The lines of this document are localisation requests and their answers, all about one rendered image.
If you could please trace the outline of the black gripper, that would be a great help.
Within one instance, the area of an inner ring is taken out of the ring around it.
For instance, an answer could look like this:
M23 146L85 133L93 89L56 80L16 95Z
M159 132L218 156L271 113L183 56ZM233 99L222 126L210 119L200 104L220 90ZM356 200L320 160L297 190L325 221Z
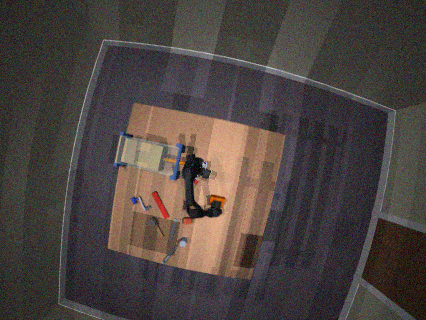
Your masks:
M197 166L197 167L199 168L199 172L198 172L198 174L197 174L197 175L200 175L200 176L202 176L203 178L208 179L208 178L209 178L209 175L210 175L210 173L211 173L211 171L210 171L210 170L208 170L208 169L205 169L205 168L203 168L203 167L202 167L202 169L201 169L199 166Z

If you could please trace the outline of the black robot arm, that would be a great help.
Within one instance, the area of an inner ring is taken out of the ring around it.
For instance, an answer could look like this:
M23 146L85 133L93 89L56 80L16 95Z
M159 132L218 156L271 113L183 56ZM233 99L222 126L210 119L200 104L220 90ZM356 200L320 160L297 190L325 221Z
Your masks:
M185 181L185 204L187 206L187 213L190 218L216 218L222 214L221 203L222 201L212 201L211 208L203 210L201 206L194 200L193 180L197 178L199 166L202 169L204 159L195 157L195 154L186 155L187 163L182 169L182 177ZM193 206L195 209L190 209Z

